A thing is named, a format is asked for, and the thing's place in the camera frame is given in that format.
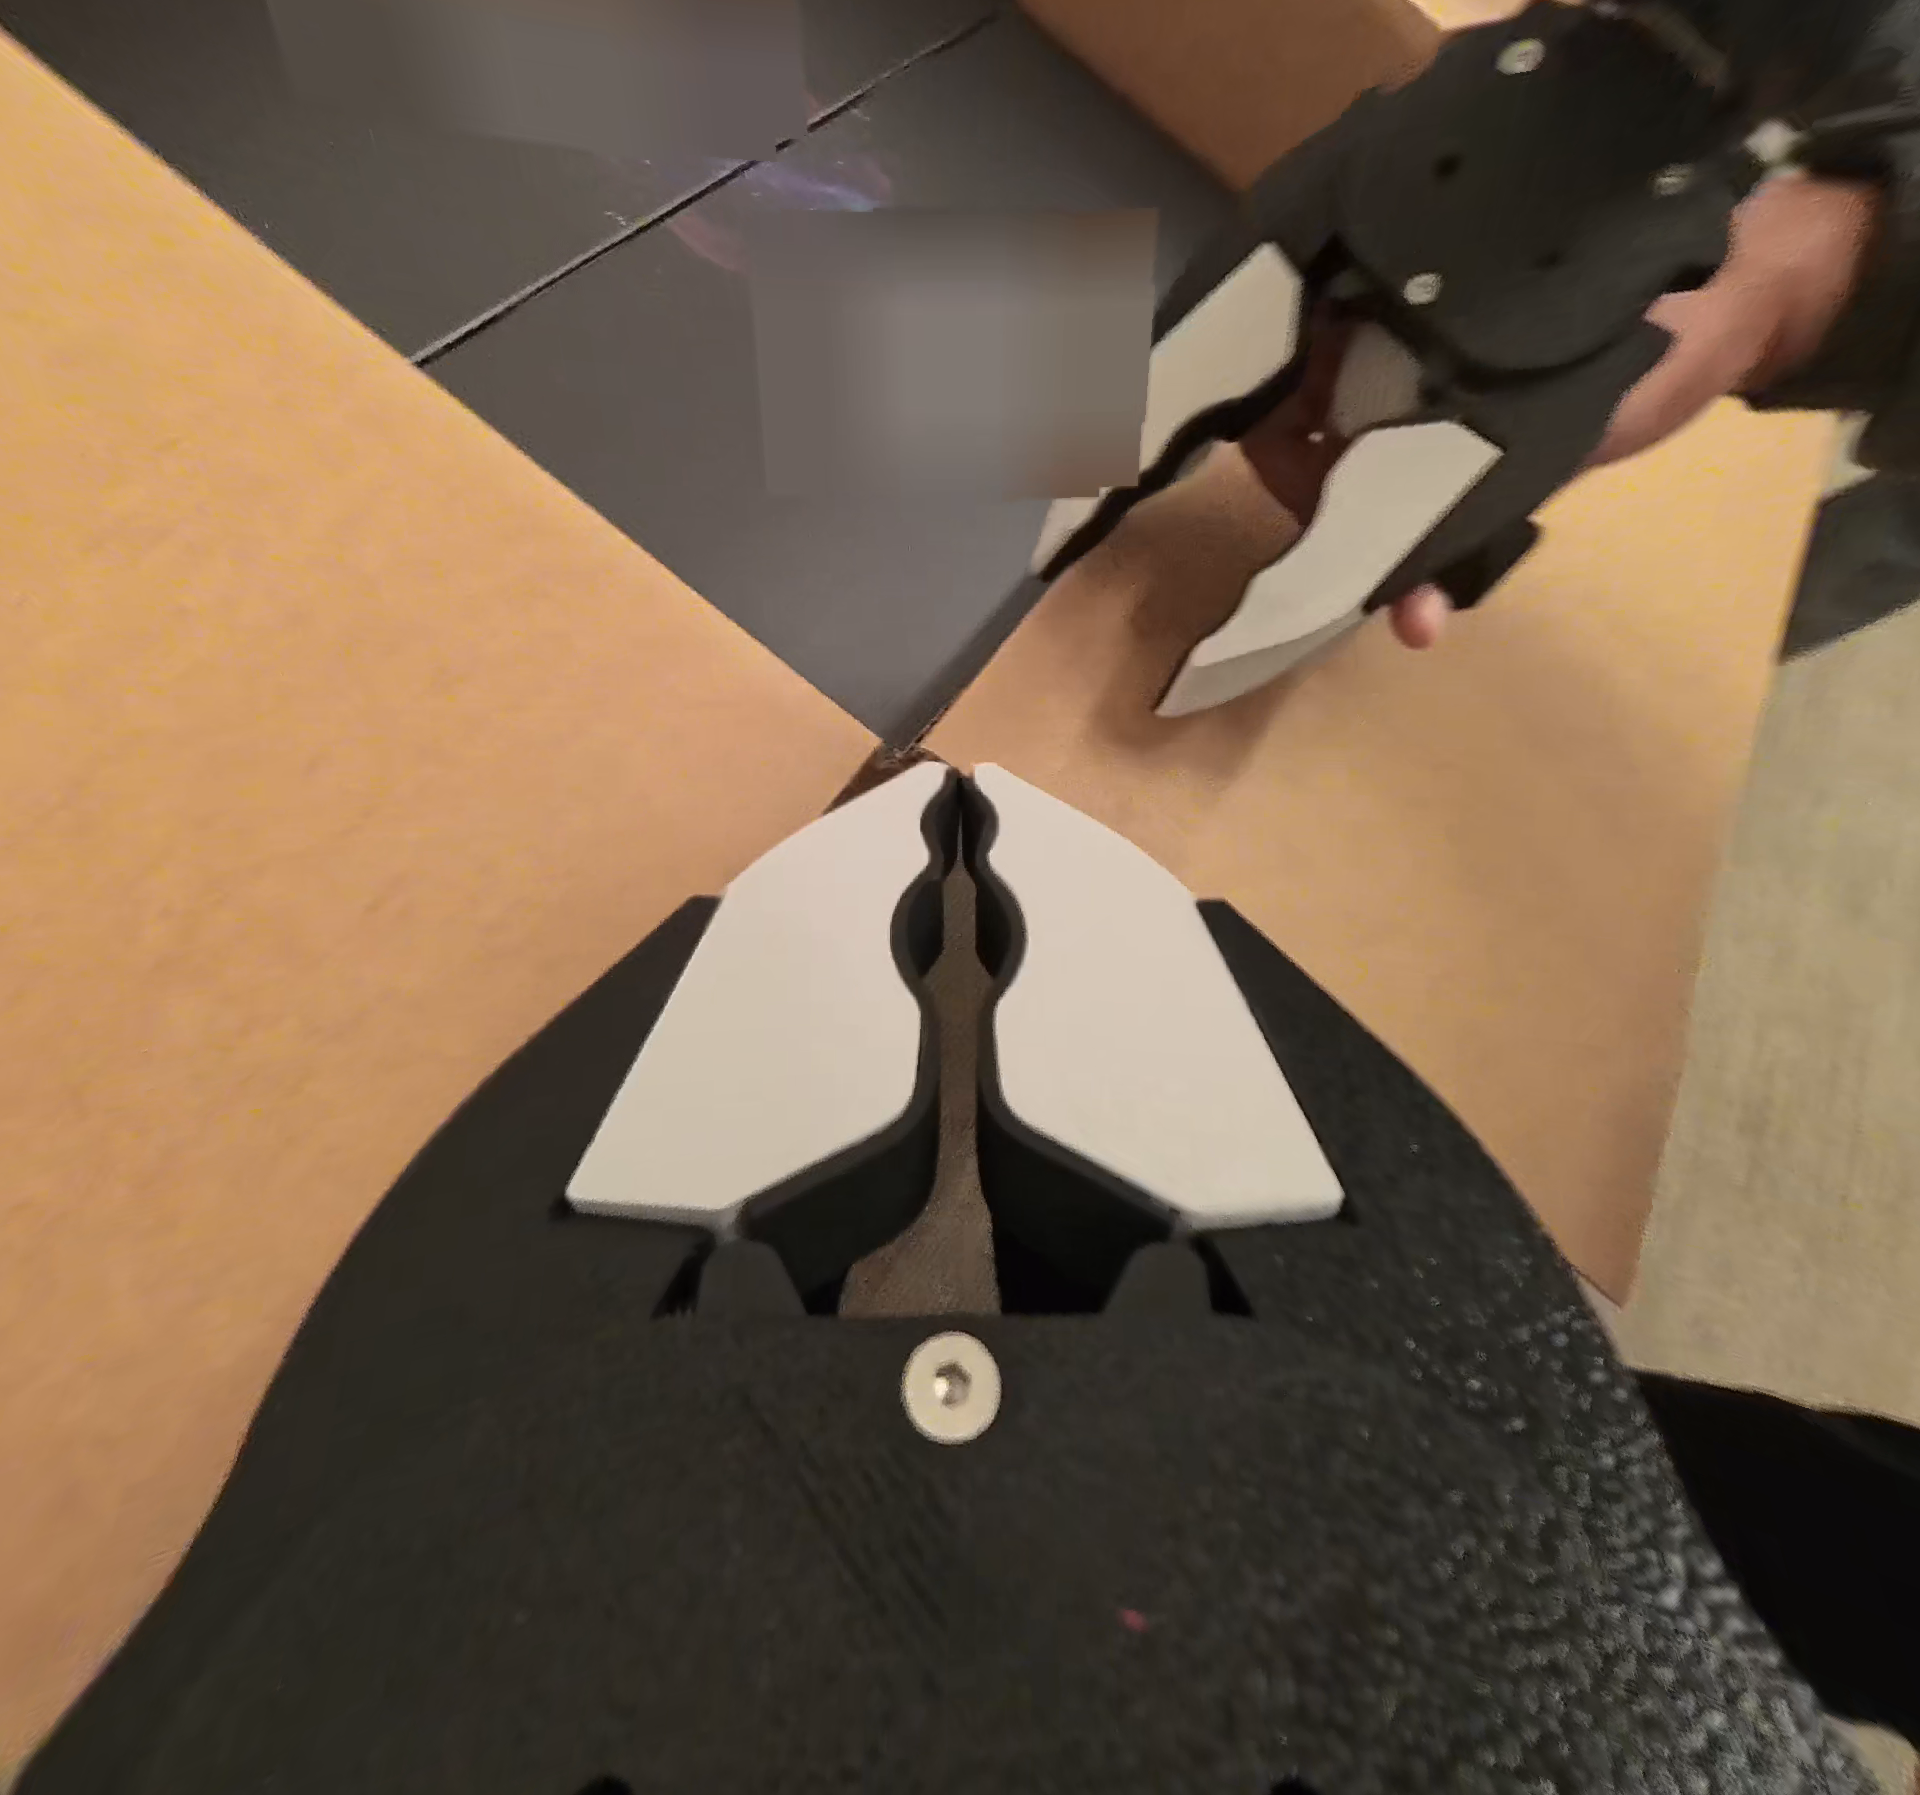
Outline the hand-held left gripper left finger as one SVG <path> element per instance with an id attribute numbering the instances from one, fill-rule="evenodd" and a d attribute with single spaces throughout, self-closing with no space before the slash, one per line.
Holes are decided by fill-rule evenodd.
<path id="1" fill-rule="evenodd" d="M 566 1184 L 569 1210 L 774 1250 L 804 1303 L 923 1210 L 959 784 L 912 767 L 724 888 Z"/>

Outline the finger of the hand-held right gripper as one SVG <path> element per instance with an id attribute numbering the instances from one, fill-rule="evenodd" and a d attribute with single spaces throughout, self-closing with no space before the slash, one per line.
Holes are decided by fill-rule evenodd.
<path id="1" fill-rule="evenodd" d="M 1131 481 L 1054 501 L 1034 551 L 1034 574 L 1052 581 L 1099 546 L 1224 440 L 1234 412 L 1292 359 L 1304 278 L 1281 246 L 1259 243 L 1226 262 L 1147 354 L 1140 465 Z"/>
<path id="2" fill-rule="evenodd" d="M 1156 715 L 1178 721 L 1237 702 L 1354 631 L 1374 594 L 1500 458 L 1497 442 L 1452 420 L 1355 438 L 1306 534 L 1193 646 Z"/>

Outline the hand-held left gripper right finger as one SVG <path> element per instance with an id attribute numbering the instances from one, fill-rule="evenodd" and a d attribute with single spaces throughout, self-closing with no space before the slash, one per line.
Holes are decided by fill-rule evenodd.
<path id="1" fill-rule="evenodd" d="M 1003 1303 L 1096 1311 L 1144 1250 L 1339 1219 L 1332 1159 L 1198 896 L 998 764 L 963 809 Z"/>

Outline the large cardboard box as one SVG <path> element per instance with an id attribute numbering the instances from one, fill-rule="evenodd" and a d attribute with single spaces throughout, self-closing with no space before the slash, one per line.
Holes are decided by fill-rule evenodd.
<path id="1" fill-rule="evenodd" d="M 1833 449 L 1715 408 L 1432 655 L 1156 723 L 1263 540 L 1222 457 L 932 745 L 1234 900 L 1621 1303 Z M 4 37 L 4 1769 L 431 1130 L 876 748 Z"/>

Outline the person's right hand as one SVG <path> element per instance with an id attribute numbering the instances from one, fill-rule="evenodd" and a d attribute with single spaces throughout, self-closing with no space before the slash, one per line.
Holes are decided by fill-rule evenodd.
<path id="1" fill-rule="evenodd" d="M 1916 604 L 1916 178 L 1894 157 L 1794 169 L 1733 215 L 1718 272 L 1648 313 L 1667 350 L 1610 416 L 1587 469 L 1654 449 L 1718 400 L 1861 422 L 1861 478 L 1819 505 L 1782 655 Z"/>

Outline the dark printed product box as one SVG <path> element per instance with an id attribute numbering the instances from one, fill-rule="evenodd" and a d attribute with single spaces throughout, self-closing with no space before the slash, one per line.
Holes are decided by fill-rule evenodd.
<path id="1" fill-rule="evenodd" d="M 3 0 L 4 32 L 421 365 L 1003 0 Z"/>
<path id="2" fill-rule="evenodd" d="M 770 493 L 744 231 L 764 214 L 1156 209 L 1164 293 L 1233 196 L 1019 14 L 907 60 L 804 138 L 431 362 L 725 617 L 900 745 L 1040 597 L 1040 502 L 831 508 Z"/>

